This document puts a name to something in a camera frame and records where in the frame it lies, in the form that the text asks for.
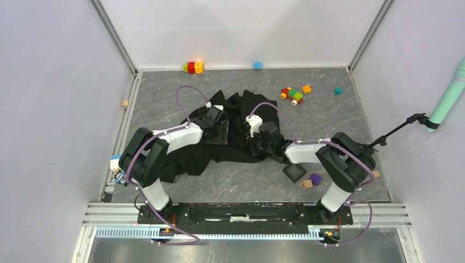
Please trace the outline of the black garment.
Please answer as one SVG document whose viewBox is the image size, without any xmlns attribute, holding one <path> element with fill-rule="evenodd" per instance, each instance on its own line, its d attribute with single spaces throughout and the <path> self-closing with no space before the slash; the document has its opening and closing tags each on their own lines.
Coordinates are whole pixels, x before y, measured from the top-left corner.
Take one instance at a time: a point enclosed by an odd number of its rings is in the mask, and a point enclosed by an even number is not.
<svg viewBox="0 0 465 263">
<path fill-rule="evenodd" d="M 209 100 L 215 105 L 223 105 L 229 116 L 228 143 L 226 145 L 187 145 L 169 153 L 163 168 L 159 171 L 162 182 L 173 183 L 176 176 L 184 173 L 199 176 L 205 171 L 210 161 L 257 163 L 268 157 L 267 154 L 255 157 L 246 147 L 245 118 L 261 102 L 277 106 L 277 101 L 269 100 L 261 94 L 254 94 L 248 90 L 244 90 L 242 95 L 235 93 L 229 98 L 226 98 L 223 91 L 219 90 Z"/>
</svg>

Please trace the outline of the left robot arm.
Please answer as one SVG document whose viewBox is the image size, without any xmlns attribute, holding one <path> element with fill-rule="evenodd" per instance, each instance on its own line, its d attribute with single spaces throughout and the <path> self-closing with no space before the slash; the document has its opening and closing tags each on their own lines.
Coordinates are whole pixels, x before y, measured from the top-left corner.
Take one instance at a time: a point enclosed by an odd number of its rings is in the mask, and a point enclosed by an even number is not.
<svg viewBox="0 0 465 263">
<path fill-rule="evenodd" d="M 182 125 L 150 131 L 139 128 L 121 154 L 118 167 L 125 173 L 123 181 L 136 186 L 152 208 L 151 216 L 159 223 L 172 217 L 169 196 L 161 184 L 161 170 L 167 155 L 189 145 L 226 145 L 229 116 L 223 106 L 214 105 L 205 115 Z"/>
</svg>

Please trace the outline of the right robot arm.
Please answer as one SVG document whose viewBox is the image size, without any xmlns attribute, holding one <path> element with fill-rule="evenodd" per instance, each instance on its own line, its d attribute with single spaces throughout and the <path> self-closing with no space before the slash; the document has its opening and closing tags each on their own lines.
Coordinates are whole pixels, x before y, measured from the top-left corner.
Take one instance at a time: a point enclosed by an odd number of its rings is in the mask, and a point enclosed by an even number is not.
<svg viewBox="0 0 465 263">
<path fill-rule="evenodd" d="M 274 122 L 263 122 L 258 116 L 246 120 L 247 146 L 253 156 L 267 155 L 278 163 L 321 164 L 332 183 L 317 203 L 317 218 L 332 223 L 339 210 L 376 167 L 373 149 L 337 132 L 318 141 L 285 139 Z"/>
</svg>

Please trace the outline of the black square tray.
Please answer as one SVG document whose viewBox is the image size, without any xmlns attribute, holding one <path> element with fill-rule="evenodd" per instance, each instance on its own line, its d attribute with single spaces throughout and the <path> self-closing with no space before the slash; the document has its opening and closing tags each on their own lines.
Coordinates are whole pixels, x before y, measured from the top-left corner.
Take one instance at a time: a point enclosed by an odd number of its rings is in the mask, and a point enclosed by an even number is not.
<svg viewBox="0 0 465 263">
<path fill-rule="evenodd" d="M 300 164 L 289 164 L 283 168 L 282 172 L 293 182 L 300 180 L 307 171 Z"/>
</svg>

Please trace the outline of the colourful toy brick car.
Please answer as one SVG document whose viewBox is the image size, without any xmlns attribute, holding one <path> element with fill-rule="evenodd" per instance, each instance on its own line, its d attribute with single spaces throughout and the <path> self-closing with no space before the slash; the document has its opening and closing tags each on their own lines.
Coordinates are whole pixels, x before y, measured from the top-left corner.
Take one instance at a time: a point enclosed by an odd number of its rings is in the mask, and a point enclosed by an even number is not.
<svg viewBox="0 0 465 263">
<path fill-rule="evenodd" d="M 297 90 L 287 87 L 281 90 L 280 97 L 282 99 L 289 99 L 291 100 L 291 104 L 293 106 L 297 106 L 298 104 L 303 103 L 303 94 L 298 92 Z"/>
</svg>

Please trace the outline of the brown wooden cube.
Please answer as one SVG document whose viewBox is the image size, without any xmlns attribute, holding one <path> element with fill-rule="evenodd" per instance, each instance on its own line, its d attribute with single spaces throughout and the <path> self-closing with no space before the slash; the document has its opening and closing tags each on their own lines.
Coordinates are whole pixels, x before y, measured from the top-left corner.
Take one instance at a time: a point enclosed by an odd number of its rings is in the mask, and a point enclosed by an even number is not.
<svg viewBox="0 0 465 263">
<path fill-rule="evenodd" d="M 303 181 L 302 181 L 302 187 L 303 187 L 305 190 L 311 189 L 311 188 L 313 188 L 313 186 L 314 186 L 314 185 L 313 185 L 313 182 L 312 182 L 311 180 L 309 180 L 309 179 L 308 179 L 308 180 L 303 180 Z"/>
</svg>

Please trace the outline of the purple cube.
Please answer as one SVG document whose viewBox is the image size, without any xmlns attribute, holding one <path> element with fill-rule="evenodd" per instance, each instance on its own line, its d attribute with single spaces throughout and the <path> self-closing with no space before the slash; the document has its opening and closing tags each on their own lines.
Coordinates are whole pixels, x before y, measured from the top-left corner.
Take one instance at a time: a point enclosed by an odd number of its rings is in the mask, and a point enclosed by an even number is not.
<svg viewBox="0 0 465 263">
<path fill-rule="evenodd" d="M 322 182 L 322 176 L 317 173 L 311 173 L 309 179 L 315 186 L 319 186 Z"/>
</svg>

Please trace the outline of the red yellow green toy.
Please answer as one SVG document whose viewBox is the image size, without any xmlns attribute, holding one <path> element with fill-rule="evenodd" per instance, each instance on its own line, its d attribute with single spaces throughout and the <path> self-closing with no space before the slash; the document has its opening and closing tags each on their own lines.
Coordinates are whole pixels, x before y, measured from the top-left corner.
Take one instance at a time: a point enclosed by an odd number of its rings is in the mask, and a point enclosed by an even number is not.
<svg viewBox="0 0 465 263">
<path fill-rule="evenodd" d="M 204 71 L 202 61 L 190 61 L 183 65 L 183 71 L 189 74 L 201 74 Z"/>
</svg>

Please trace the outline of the orange cube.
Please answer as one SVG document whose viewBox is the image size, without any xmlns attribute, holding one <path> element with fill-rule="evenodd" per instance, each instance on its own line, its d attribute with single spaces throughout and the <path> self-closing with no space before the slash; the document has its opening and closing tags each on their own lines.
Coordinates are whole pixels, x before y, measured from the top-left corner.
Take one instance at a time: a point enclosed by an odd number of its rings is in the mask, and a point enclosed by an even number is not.
<svg viewBox="0 0 465 263">
<path fill-rule="evenodd" d="M 311 89 L 311 86 L 310 85 L 305 85 L 305 86 L 302 86 L 302 92 L 304 94 L 309 94 L 311 93 L 312 89 Z"/>
</svg>

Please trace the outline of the blue round block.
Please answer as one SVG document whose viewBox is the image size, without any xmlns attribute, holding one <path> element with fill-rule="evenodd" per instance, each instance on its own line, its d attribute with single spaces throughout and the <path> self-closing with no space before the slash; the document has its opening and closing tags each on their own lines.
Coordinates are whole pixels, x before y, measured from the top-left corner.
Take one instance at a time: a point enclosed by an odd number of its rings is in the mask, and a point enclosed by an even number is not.
<svg viewBox="0 0 465 263">
<path fill-rule="evenodd" d="M 254 70 L 261 70 L 263 68 L 263 64 L 259 61 L 256 61 L 252 64 L 252 68 Z"/>
</svg>

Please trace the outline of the blue white block toy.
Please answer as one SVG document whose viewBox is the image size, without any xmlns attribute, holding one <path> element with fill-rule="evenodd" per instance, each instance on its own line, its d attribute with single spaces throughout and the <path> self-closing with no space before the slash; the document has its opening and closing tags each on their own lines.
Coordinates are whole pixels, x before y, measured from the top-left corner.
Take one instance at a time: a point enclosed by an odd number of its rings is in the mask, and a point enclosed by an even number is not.
<svg viewBox="0 0 465 263">
<path fill-rule="evenodd" d="M 119 173 L 121 170 L 119 166 L 120 158 L 121 158 L 121 155 L 113 155 L 110 157 L 109 169 L 114 173 Z"/>
</svg>

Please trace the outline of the blue monster card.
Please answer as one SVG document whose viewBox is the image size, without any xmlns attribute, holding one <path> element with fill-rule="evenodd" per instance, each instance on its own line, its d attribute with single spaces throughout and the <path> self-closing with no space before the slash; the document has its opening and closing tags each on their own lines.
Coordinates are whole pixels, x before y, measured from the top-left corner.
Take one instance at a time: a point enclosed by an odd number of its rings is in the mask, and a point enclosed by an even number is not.
<svg viewBox="0 0 465 263">
<path fill-rule="evenodd" d="M 114 173 L 112 176 L 112 179 L 116 184 L 127 186 L 126 174 L 124 171 L 119 171 L 117 173 Z"/>
</svg>

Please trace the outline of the black tripod stand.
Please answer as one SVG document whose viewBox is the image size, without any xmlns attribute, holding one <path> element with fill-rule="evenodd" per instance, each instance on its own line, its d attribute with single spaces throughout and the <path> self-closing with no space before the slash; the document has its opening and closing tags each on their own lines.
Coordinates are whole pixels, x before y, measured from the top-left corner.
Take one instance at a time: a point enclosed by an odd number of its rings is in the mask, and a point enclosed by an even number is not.
<svg viewBox="0 0 465 263">
<path fill-rule="evenodd" d="M 386 146 L 387 145 L 387 138 L 391 135 L 393 135 L 394 133 L 398 132 L 400 129 L 402 129 L 403 127 L 409 125 L 409 124 L 412 124 L 414 122 L 418 122 L 419 124 L 421 125 L 425 125 L 426 127 L 429 128 L 429 117 L 426 116 L 426 113 L 415 113 L 413 114 L 412 116 L 408 117 L 406 119 L 406 121 L 402 124 L 400 124 L 399 126 L 397 126 L 396 128 L 394 128 L 393 130 L 391 130 L 390 132 L 380 136 L 379 138 L 377 138 L 374 142 L 372 142 L 371 144 L 369 145 L 366 145 L 366 147 L 368 149 L 374 149 L 375 146 L 377 145 L 380 145 L 380 146 Z"/>
</svg>

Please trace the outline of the mint green tube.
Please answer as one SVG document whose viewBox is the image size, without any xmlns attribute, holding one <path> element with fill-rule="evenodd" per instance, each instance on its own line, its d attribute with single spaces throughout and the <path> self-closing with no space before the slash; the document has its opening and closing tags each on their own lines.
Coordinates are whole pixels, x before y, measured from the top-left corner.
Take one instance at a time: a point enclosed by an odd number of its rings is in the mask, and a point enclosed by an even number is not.
<svg viewBox="0 0 465 263">
<path fill-rule="evenodd" d="M 464 91 L 464 58 L 457 65 L 455 73 L 449 83 L 448 87 L 444 91 L 441 99 L 436 105 L 433 113 L 429 117 L 427 122 L 427 131 L 433 132 L 438 129 L 439 125 L 442 124 L 452 107 L 454 106 L 457 99 Z"/>
</svg>

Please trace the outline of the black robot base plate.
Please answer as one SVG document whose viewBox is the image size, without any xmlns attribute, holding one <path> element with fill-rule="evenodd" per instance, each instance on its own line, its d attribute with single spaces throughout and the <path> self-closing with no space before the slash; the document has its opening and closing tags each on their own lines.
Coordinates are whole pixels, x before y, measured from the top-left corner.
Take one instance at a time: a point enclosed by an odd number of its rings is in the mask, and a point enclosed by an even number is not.
<svg viewBox="0 0 465 263">
<path fill-rule="evenodd" d="M 142 225 L 174 225 L 175 233 L 200 235 L 305 234 L 308 226 L 352 225 L 349 207 L 325 212 L 313 203 L 174 203 L 160 216 L 147 206 L 139 208 Z"/>
</svg>

